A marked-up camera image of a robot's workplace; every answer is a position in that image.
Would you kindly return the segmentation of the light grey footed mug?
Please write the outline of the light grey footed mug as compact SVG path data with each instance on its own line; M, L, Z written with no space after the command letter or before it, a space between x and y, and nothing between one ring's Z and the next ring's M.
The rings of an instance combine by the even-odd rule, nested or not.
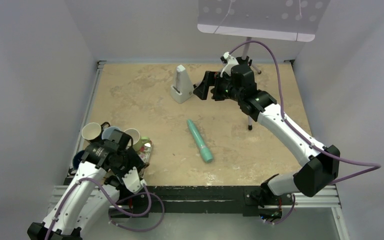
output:
M105 128L102 132L102 135L101 135L101 139L102 140L107 140L110 138L111 134L113 133L113 131L120 131L121 129L117 126L109 126L107 128Z

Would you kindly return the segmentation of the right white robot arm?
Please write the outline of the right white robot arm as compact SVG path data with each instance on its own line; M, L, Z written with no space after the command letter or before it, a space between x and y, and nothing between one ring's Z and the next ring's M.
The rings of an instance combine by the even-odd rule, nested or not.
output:
M340 151L334 145L326 147L303 131L292 120L281 115L281 106L268 92L259 90L255 75L246 64L236 65L231 73L206 71L193 94L206 100L212 94L214 101L233 100L240 110L276 136L292 153L301 169L288 174L276 174L261 184L260 196L268 204L280 195L302 193L313 197L338 176Z

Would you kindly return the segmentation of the dark blue mug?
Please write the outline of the dark blue mug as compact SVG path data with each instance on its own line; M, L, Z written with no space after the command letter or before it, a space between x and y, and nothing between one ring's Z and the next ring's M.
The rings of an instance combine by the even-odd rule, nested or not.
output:
M85 150L81 150L74 155L74 157L72 158L73 169L77 170L79 168L79 165L82 161L82 156L84 153L85 153Z

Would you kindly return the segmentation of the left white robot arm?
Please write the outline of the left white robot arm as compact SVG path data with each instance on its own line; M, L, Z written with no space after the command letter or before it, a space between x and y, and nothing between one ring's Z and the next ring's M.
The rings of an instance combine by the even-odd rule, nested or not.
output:
M28 237L80 240L99 214L139 193L146 183L139 173L146 164L133 145L133 137L117 129L108 139L90 143L66 191L42 222L29 226Z

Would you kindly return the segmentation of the green mug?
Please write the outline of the green mug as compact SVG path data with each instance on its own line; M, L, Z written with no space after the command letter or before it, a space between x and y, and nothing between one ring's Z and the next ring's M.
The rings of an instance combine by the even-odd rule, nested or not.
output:
M135 128L128 128L124 132L132 137L132 148L136 152L140 152L142 148L150 147L152 144L152 141L148 137L142 136L141 133Z

